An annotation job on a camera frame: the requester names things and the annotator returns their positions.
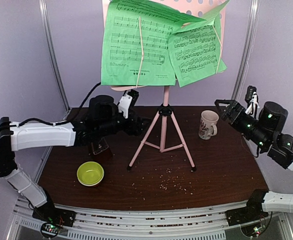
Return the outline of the brown wooden metronome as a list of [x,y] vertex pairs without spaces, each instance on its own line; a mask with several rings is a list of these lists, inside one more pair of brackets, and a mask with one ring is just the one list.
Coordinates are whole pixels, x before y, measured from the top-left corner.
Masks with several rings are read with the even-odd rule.
[[104,137],[99,141],[90,142],[87,149],[90,159],[94,162],[105,162],[113,158],[113,153]]

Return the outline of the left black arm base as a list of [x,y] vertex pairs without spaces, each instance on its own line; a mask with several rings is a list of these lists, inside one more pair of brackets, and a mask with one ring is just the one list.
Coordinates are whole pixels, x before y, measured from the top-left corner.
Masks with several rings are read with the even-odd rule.
[[54,226],[66,226],[72,227],[75,221],[76,213],[72,210],[66,210],[62,208],[55,207],[55,204],[49,195],[49,193],[44,190],[46,195],[46,203],[40,207],[34,207],[32,217]]

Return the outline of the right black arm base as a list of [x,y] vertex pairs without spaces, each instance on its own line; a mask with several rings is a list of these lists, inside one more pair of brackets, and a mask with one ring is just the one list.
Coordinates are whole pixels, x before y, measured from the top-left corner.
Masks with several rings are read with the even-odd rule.
[[269,213],[264,211],[262,203],[268,190],[256,189],[246,202],[245,207],[227,210],[225,212],[228,225],[235,226],[266,218]]

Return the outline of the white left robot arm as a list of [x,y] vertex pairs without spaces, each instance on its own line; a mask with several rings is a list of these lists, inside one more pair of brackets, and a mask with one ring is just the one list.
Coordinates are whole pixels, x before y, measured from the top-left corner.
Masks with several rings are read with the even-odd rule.
[[118,132],[139,136],[150,126],[151,119],[141,117],[133,110],[136,100],[126,94],[115,104],[111,96],[98,95],[89,101],[86,115],[62,122],[45,122],[36,118],[12,122],[8,117],[2,117],[0,178],[6,179],[29,200],[47,222],[54,222],[59,212],[50,195],[18,166],[15,152],[39,147],[98,144],[102,138]]

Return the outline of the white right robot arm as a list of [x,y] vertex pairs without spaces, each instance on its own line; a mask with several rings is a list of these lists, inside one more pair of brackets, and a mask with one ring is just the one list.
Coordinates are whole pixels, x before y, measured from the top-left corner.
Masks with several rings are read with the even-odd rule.
[[267,101],[257,118],[246,113],[236,100],[214,102],[220,119],[239,132],[257,148],[259,168],[268,190],[255,190],[243,209],[243,217],[253,221],[264,213],[293,214],[293,136],[283,133],[288,111],[278,103]]

